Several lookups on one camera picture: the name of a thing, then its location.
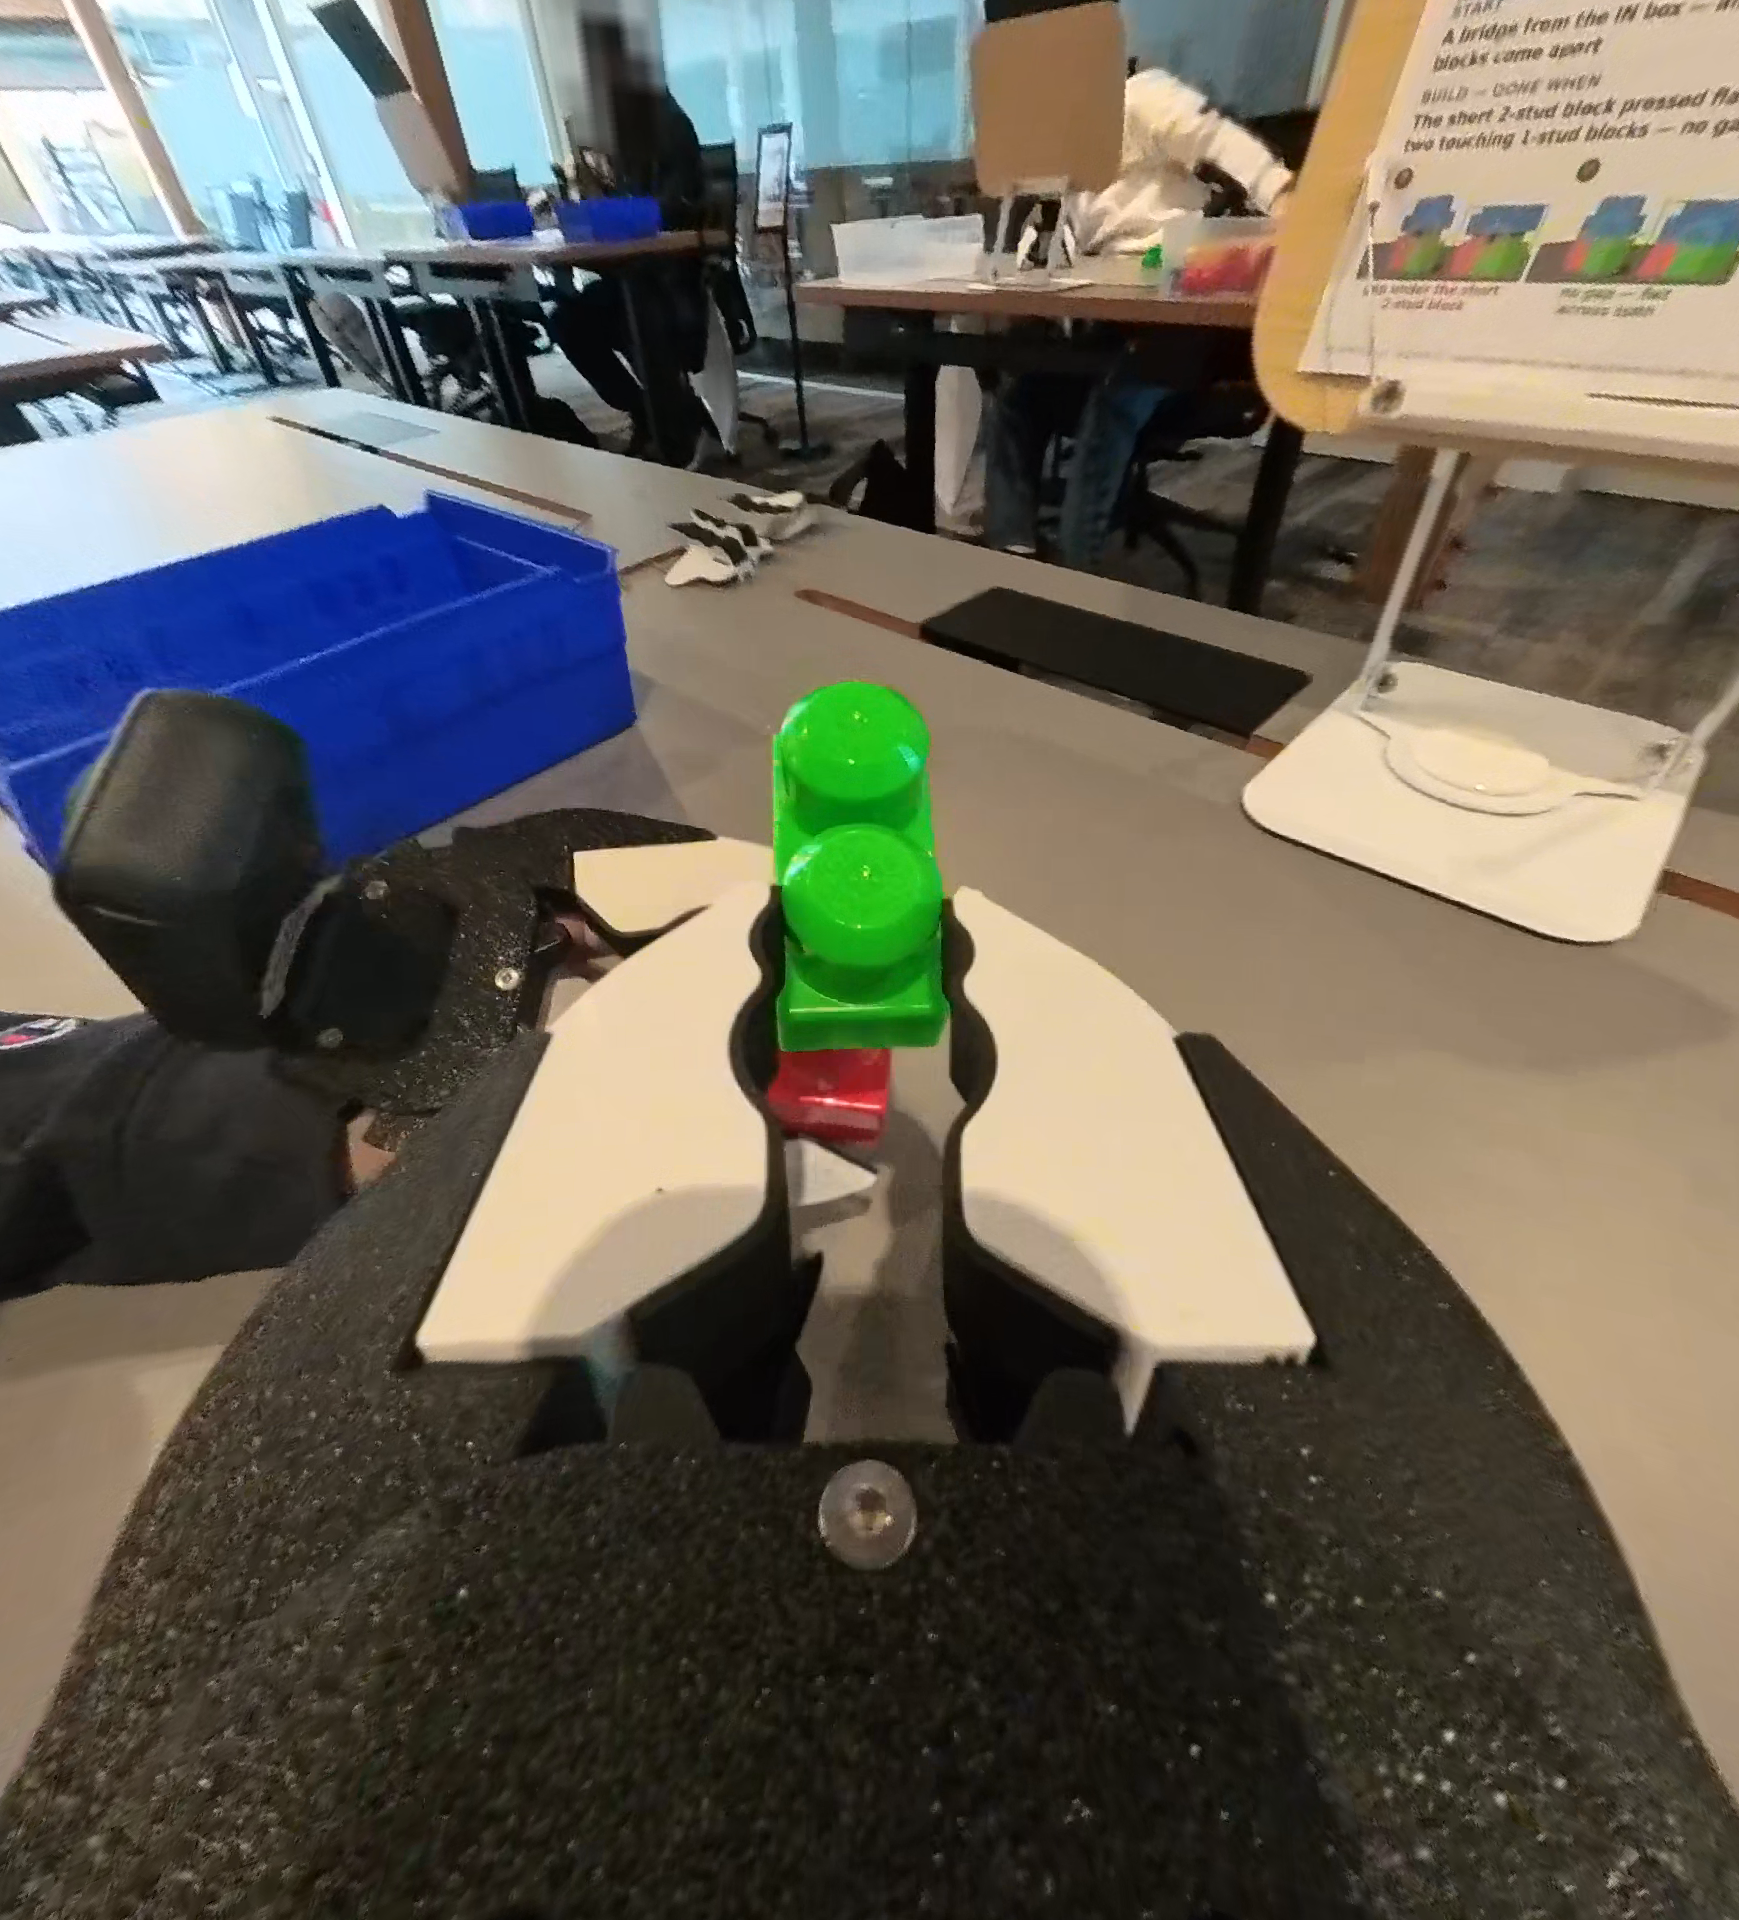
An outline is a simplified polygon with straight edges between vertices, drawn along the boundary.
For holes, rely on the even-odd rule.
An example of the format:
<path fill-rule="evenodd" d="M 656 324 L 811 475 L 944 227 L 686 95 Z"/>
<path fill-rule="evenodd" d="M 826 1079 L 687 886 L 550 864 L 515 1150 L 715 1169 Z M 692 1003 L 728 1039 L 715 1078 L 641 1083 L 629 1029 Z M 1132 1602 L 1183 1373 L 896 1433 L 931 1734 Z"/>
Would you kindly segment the tan backing board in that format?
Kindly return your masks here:
<path fill-rule="evenodd" d="M 1351 227 L 1357 165 L 1370 156 L 1384 111 L 1408 60 L 1417 21 L 1426 3 L 1358 3 L 1351 31 L 1336 62 L 1333 85 L 1321 107 L 1317 127 L 1299 170 L 1299 180 L 1281 213 L 1276 248 L 1264 282 L 1264 298 L 1255 324 L 1255 361 L 1272 409 L 1291 422 L 1321 435 L 1370 435 L 1355 425 L 1353 412 L 1362 375 L 1306 370 L 1304 355 L 1336 272 L 1336 255 Z M 1507 373 L 1538 370 L 1571 377 L 1615 377 L 1667 382 L 1676 395 L 1695 386 L 1698 397 L 1737 397 L 1731 385 L 1676 386 L 1661 377 L 1585 375 L 1556 369 L 1513 369 L 1499 363 L 1394 363 L 1388 370 L 1408 373 L 1418 364 L 1484 367 L 1501 382 Z"/>

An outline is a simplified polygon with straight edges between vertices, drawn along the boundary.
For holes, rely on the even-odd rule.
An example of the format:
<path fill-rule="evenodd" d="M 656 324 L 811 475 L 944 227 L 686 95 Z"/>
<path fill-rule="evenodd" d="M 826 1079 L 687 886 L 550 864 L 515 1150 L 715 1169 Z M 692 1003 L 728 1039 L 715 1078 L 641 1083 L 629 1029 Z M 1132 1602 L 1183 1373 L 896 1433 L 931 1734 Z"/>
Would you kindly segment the brown cardboard panel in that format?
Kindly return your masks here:
<path fill-rule="evenodd" d="M 1120 176 L 1127 34 L 1117 1 L 985 6 L 970 76 L 983 198 L 1059 198 Z"/>

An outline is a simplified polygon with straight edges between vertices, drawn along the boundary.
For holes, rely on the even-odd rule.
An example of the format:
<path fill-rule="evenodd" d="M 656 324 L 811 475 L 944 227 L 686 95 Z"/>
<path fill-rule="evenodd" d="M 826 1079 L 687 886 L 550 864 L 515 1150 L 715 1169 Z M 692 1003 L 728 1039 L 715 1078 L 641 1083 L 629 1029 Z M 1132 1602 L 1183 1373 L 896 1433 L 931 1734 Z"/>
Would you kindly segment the black flat pad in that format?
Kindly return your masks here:
<path fill-rule="evenodd" d="M 939 648 L 1122 698 L 1183 726 L 1255 736 L 1311 685 L 1295 664 L 989 586 L 922 621 Z"/>

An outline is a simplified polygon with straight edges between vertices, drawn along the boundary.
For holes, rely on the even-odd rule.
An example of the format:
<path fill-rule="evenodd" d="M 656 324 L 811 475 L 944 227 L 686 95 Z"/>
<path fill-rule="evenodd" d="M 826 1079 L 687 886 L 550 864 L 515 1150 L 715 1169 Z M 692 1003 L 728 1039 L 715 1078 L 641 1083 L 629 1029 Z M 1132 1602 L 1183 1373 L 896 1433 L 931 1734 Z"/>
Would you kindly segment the person's left forearm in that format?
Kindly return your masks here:
<path fill-rule="evenodd" d="M 359 1185 L 352 1114 L 268 1051 L 0 1011 L 0 1302 L 285 1267 Z"/>

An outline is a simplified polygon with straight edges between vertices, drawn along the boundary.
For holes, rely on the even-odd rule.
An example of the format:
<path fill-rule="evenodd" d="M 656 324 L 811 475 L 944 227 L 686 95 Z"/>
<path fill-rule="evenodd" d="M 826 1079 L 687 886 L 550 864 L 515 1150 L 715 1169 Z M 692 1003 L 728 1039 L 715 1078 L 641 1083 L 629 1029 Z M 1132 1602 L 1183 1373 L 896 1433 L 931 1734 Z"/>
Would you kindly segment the long grey background table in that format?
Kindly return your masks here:
<path fill-rule="evenodd" d="M 533 364 L 555 345 L 559 308 L 589 285 L 618 282 L 627 363 L 645 378 L 653 274 L 671 260 L 720 269 L 733 241 L 735 218 L 713 212 L 706 227 L 638 221 L 578 238 L 555 228 L 349 253 L 212 253 L 160 272 L 173 292 L 232 321 L 268 380 L 280 364 L 260 323 L 274 316 L 282 342 L 302 348 L 330 390 L 369 382 L 429 411 L 533 433 L 547 425 Z"/>

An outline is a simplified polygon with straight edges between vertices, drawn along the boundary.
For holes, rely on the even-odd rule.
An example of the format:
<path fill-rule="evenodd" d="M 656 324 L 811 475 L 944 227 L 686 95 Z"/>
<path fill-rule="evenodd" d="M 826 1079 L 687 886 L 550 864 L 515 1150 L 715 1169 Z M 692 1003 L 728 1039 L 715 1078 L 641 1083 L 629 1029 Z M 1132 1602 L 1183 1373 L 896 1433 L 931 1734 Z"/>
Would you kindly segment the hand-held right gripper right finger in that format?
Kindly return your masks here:
<path fill-rule="evenodd" d="M 1019 1429 L 1078 1373 L 1139 1429 L 1170 1367 L 1311 1363 L 1311 1316 L 1170 1020 L 974 887 L 949 900 L 944 966 L 956 1426 Z"/>

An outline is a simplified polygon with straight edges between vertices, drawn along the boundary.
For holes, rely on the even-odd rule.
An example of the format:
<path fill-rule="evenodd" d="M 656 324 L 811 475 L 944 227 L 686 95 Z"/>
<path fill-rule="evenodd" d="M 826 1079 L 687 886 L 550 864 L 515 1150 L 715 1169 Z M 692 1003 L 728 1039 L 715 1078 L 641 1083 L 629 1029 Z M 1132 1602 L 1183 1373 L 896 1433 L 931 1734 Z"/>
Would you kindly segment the green two-stud mega block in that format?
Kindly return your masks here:
<path fill-rule="evenodd" d="M 930 748 L 922 712 L 881 682 L 834 680 L 785 712 L 772 826 L 788 1051 L 930 1047 L 944 1034 Z"/>

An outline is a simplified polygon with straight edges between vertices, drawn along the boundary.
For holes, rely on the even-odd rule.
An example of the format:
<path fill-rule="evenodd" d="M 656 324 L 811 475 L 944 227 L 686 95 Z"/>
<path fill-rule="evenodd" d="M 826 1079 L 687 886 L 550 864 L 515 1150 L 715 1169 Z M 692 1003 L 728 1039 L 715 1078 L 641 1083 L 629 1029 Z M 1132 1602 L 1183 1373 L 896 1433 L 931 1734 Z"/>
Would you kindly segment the wooden background table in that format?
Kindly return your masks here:
<path fill-rule="evenodd" d="M 1109 345 L 1078 342 L 1072 334 L 1036 334 L 1030 326 L 1095 324 L 1118 329 L 1122 334 L 1250 334 L 1264 291 L 1176 296 L 1164 285 L 1059 285 L 1049 274 L 1028 272 L 1001 280 L 949 276 L 875 282 L 829 276 L 802 282 L 795 296 L 805 308 L 892 316 L 892 353 L 906 363 L 901 457 L 914 493 L 906 524 L 934 530 L 938 369 L 956 364 L 976 370 L 1097 373 L 1117 361 Z"/>

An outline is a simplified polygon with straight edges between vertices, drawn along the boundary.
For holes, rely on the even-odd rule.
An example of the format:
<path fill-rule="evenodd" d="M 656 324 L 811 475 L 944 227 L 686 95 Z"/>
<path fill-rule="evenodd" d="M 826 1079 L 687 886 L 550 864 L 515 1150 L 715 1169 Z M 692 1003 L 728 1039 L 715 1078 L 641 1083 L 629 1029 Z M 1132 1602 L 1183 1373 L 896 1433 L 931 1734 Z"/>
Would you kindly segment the white document stand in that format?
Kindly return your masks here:
<path fill-rule="evenodd" d="M 1739 667 L 1690 727 L 1403 658 L 1404 605 L 1468 457 L 1739 477 L 1739 395 L 1418 364 L 1362 378 L 1353 421 L 1433 444 L 1423 505 L 1357 677 L 1242 791 L 1286 841 L 1575 946 L 1631 937 L 1669 869 Z"/>

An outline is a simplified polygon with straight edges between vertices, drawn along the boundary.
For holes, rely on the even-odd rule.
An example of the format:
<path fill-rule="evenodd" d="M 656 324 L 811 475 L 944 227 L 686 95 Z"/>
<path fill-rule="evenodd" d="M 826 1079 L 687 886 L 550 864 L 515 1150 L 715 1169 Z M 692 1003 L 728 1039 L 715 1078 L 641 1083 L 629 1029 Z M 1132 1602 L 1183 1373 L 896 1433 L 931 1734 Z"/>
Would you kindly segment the blue plastic bin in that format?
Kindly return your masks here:
<path fill-rule="evenodd" d="M 0 807 L 42 865 L 128 704 L 167 688 L 302 740 L 337 864 L 638 720 L 615 548 L 431 491 L 0 611 Z"/>

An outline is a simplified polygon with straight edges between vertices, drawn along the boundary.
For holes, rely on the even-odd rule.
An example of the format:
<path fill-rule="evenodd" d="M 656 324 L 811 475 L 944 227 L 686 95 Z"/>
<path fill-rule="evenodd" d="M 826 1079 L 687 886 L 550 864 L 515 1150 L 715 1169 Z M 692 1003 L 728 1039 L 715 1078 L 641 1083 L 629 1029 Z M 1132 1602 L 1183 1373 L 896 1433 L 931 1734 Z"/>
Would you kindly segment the red mega block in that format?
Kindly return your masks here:
<path fill-rule="evenodd" d="M 785 1133 L 871 1146 L 885 1125 L 889 1078 L 888 1047 L 782 1050 L 768 1107 Z"/>

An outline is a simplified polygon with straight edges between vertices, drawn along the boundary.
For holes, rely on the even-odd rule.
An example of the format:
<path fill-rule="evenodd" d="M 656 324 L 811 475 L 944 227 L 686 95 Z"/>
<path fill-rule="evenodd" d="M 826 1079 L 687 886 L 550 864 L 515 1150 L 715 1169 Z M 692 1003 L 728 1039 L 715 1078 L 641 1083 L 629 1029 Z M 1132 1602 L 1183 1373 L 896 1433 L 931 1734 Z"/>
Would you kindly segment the clear plastic container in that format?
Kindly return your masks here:
<path fill-rule="evenodd" d="M 834 221 L 834 278 L 848 287 L 965 282 L 985 255 L 982 212 Z"/>

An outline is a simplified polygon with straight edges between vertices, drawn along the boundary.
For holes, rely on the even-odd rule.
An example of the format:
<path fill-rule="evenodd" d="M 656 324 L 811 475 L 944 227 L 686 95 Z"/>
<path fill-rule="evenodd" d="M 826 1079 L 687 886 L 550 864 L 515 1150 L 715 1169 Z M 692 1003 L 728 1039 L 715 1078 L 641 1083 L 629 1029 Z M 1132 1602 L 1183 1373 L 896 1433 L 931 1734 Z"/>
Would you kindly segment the black and white gloves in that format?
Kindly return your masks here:
<path fill-rule="evenodd" d="M 683 545 L 663 580 L 671 589 L 743 582 L 815 521 L 818 509 L 802 491 L 737 491 L 721 507 L 696 507 L 670 523 Z"/>

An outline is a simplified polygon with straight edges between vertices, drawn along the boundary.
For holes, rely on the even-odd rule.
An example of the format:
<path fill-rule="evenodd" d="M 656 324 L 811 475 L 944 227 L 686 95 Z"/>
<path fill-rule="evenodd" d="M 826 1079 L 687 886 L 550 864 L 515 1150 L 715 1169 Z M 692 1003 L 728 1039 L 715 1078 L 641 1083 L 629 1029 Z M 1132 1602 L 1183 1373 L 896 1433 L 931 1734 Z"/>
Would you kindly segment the black floor sign stand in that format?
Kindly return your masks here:
<path fill-rule="evenodd" d="M 755 182 L 752 230 L 758 243 L 773 243 L 782 266 L 782 292 L 788 324 L 789 382 L 793 397 L 793 437 L 780 441 L 780 451 L 791 461 L 820 461 L 832 452 L 829 443 L 811 435 L 807 412 L 803 345 L 798 313 L 798 253 L 793 188 L 793 126 L 780 117 L 764 122 L 755 137 Z"/>

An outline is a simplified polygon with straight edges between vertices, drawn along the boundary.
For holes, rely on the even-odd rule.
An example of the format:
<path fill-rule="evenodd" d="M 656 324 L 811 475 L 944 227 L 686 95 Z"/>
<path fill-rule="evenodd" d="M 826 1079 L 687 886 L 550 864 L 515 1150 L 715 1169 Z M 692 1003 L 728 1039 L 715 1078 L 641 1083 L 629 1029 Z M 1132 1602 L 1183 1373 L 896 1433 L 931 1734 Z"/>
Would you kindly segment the printed instruction sheet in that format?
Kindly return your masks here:
<path fill-rule="evenodd" d="M 1426 3 L 1306 370 L 1739 386 L 1739 1 Z"/>

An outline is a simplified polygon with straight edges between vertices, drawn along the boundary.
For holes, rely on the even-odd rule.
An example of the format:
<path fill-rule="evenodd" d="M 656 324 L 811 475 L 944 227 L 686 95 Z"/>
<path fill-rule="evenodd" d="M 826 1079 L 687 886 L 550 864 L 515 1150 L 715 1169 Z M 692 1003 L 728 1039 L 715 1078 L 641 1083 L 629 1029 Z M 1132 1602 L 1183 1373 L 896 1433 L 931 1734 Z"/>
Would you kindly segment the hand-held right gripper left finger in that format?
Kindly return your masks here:
<path fill-rule="evenodd" d="M 791 1338 L 784 1139 L 737 1047 L 768 886 L 732 886 L 557 1014 L 440 1271 L 427 1364 L 739 1368 Z"/>

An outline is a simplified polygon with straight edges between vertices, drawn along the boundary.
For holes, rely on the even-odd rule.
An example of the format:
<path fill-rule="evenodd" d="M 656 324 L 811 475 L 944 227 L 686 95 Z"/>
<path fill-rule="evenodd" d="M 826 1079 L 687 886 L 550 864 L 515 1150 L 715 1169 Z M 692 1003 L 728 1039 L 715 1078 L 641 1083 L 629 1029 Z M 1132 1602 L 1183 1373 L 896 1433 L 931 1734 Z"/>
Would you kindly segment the clear tub of coloured blocks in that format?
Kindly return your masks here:
<path fill-rule="evenodd" d="M 1178 300 L 1248 298 L 1262 287 L 1278 241 L 1272 218 L 1189 218 L 1162 243 L 1170 295 Z"/>

